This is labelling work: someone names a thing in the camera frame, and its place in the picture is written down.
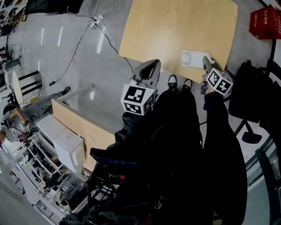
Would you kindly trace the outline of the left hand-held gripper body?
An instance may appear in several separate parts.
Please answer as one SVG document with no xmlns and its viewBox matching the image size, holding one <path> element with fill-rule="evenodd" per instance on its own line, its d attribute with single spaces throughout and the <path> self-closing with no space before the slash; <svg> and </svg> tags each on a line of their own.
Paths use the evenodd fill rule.
<svg viewBox="0 0 281 225">
<path fill-rule="evenodd" d="M 145 115 L 156 101 L 158 81 L 159 75 L 142 79 L 141 76 L 133 74 L 129 83 L 124 85 L 120 99 L 124 111 Z"/>
</svg>

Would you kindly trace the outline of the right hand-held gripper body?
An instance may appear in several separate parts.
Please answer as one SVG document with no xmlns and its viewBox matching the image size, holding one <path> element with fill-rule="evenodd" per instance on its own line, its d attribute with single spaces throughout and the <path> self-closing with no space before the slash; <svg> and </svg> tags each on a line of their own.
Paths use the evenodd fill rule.
<svg viewBox="0 0 281 225">
<path fill-rule="evenodd" d="M 212 68 L 209 73 L 206 73 L 203 76 L 201 94 L 205 95 L 206 90 L 211 87 L 215 92 L 226 96 L 232 89 L 232 86 L 233 82 L 227 75 L 215 68 Z"/>
</svg>

